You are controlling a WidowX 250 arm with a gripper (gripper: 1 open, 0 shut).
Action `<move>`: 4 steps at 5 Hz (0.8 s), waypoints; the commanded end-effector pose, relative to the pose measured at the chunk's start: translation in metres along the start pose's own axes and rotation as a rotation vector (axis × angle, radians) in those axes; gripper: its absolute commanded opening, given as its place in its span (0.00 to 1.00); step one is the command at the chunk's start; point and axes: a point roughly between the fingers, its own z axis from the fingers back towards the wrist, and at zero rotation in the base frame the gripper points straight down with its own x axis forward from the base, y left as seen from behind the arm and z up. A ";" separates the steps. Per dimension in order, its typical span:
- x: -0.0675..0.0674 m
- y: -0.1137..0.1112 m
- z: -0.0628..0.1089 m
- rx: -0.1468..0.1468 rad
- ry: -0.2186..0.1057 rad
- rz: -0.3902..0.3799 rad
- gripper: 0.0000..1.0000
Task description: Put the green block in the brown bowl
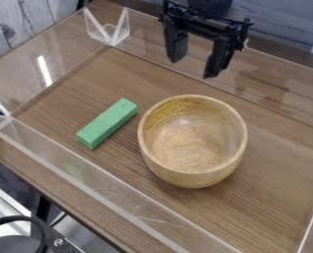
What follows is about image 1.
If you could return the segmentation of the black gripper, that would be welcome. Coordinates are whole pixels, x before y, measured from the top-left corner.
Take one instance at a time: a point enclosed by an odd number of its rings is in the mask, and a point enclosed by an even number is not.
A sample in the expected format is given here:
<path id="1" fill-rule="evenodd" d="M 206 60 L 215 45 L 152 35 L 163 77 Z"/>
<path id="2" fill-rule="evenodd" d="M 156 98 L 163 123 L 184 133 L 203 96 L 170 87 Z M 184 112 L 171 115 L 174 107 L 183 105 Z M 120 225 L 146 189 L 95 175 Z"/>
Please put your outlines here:
<path id="1" fill-rule="evenodd" d="M 247 16 L 230 13 L 233 0 L 162 0 L 159 21 L 163 26 L 164 50 L 171 63 L 187 54 L 188 33 L 214 41 L 203 78 L 219 75 L 231 61 L 234 49 L 242 50 L 254 24 Z"/>

